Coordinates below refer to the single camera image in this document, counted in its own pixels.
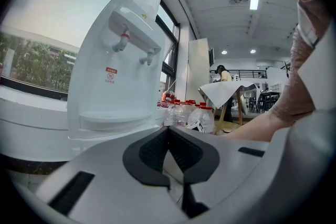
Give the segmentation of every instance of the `white ceiling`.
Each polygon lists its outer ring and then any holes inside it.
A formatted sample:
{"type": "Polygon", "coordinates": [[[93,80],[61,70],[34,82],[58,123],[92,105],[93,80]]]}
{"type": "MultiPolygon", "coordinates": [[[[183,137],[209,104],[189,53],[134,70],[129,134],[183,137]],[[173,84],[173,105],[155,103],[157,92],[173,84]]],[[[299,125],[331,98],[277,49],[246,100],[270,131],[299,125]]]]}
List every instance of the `white ceiling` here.
{"type": "Polygon", "coordinates": [[[297,25],[297,0],[250,2],[186,0],[202,38],[208,38],[216,59],[257,58],[283,60],[290,56],[291,35],[297,25]],[[253,55],[251,49],[257,50],[253,55]]]}

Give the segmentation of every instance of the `window frame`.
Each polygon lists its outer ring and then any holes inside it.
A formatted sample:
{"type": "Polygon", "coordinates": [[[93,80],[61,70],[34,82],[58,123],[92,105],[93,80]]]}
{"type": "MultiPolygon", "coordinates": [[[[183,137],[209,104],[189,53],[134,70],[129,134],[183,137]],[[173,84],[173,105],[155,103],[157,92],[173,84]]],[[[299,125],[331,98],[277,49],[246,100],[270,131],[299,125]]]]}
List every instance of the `window frame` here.
{"type": "MultiPolygon", "coordinates": [[[[4,5],[4,8],[1,11],[0,14],[0,22],[2,22],[4,15],[7,12],[7,9],[9,7],[9,3],[12,0],[7,0],[7,2],[4,5]]],[[[174,33],[167,27],[167,25],[164,23],[164,21],[157,15],[155,22],[159,25],[159,27],[164,31],[164,33],[168,36],[168,38],[173,42],[173,46],[171,49],[173,49],[173,54],[172,54],[172,65],[173,68],[167,65],[164,60],[162,64],[162,72],[167,75],[167,80],[166,80],[166,89],[172,85],[172,83],[176,80],[176,68],[177,68],[177,56],[178,56],[178,43],[180,39],[180,24],[176,21],[174,18],[173,14],[171,11],[168,9],[167,5],[161,0],[160,2],[161,7],[163,10],[168,14],[169,18],[172,20],[175,29],[173,32],[176,32],[176,28],[179,28],[178,30],[178,39],[175,37],[174,33]]],[[[48,98],[53,98],[53,99],[65,99],[68,96],[68,93],[65,92],[60,92],[57,90],[49,89],[49,88],[43,88],[39,86],[35,86],[29,83],[25,83],[22,81],[18,81],[15,79],[7,78],[1,76],[0,79],[0,84],[7,86],[12,89],[16,89],[22,92],[27,92],[35,95],[39,95],[42,97],[48,97],[48,98]]]]}

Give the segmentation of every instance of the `white water dispenser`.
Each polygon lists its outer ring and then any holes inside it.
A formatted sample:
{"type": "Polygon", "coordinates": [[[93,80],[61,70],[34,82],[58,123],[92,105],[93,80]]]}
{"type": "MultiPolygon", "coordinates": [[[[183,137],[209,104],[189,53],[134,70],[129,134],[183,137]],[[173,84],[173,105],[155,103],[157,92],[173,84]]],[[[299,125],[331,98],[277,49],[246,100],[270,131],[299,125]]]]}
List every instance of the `white water dispenser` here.
{"type": "Polygon", "coordinates": [[[162,29],[133,1],[110,1],[88,31],[73,67],[69,138],[155,125],[164,41],[162,29]]]}

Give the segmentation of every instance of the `green foliage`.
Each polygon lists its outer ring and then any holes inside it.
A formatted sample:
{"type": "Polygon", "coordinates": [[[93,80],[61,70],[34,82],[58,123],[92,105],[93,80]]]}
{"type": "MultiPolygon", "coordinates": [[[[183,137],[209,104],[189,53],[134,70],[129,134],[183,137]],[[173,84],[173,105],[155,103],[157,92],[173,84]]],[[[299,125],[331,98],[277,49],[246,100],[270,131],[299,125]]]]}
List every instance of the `green foliage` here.
{"type": "Polygon", "coordinates": [[[73,65],[64,54],[75,53],[51,49],[49,45],[0,33],[0,62],[8,49],[15,50],[11,78],[40,87],[67,92],[73,65]]]}

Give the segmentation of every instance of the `warning label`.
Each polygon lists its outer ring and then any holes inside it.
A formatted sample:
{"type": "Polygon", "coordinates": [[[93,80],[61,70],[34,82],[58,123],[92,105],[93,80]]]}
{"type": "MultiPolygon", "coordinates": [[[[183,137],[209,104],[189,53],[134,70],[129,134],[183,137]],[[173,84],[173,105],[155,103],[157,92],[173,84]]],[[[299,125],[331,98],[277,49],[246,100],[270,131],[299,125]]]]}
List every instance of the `warning label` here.
{"type": "Polygon", "coordinates": [[[110,67],[106,67],[106,71],[109,72],[109,73],[113,73],[113,74],[118,73],[117,69],[113,69],[113,68],[110,68],[110,67]]]}

